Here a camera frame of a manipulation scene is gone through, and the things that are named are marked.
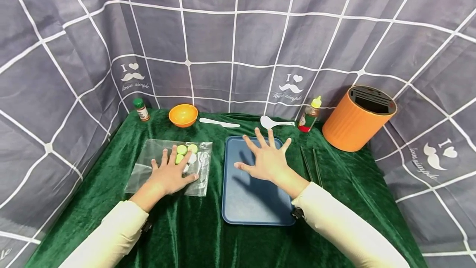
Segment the white rice paddle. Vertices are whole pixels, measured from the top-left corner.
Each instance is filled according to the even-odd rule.
[[[266,128],[266,129],[272,129],[275,126],[296,126],[293,121],[287,121],[287,122],[277,122],[273,121],[271,118],[269,118],[266,115],[261,116],[260,119],[261,125]]]

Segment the white plastic knife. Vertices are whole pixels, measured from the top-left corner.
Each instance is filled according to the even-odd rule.
[[[199,120],[201,123],[211,123],[211,124],[219,124],[220,126],[223,127],[239,127],[239,124],[236,123],[229,123],[229,122],[222,122],[222,121],[216,121],[216,120],[210,120],[209,118],[200,118]]]

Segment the green velvet tablecloth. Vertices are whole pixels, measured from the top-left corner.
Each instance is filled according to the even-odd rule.
[[[338,249],[300,220],[292,227],[229,225],[221,217],[223,161],[228,136],[253,134],[259,117],[245,114],[199,116],[241,124],[227,129],[198,122],[178,128],[165,110],[149,110],[151,120],[141,122],[131,112],[112,138],[28,267],[58,267],[96,228],[120,200],[146,139],[213,142],[207,196],[166,196],[151,211],[153,228],[118,267],[353,267]],[[310,133],[296,127],[275,127],[275,137],[293,142],[288,164],[307,177],[300,146],[312,160],[316,148],[324,188],[380,231],[407,259],[411,267],[426,267],[369,149],[346,153],[326,142],[316,124]]]

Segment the blue tray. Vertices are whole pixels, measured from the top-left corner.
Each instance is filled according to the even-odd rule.
[[[250,138],[260,147],[256,137]],[[275,139],[276,148],[283,143]],[[292,225],[291,197],[270,181],[253,178],[234,167],[235,162],[254,165],[255,156],[240,136],[226,139],[221,215],[235,225]]]

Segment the sauce bottle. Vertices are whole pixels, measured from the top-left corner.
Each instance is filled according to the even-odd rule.
[[[314,122],[317,120],[317,117],[319,117],[319,108],[321,104],[321,97],[318,96],[312,100],[310,106],[307,106],[306,109],[304,109],[304,113],[297,124],[297,127],[300,131],[308,133],[311,130],[311,128],[314,126]]]

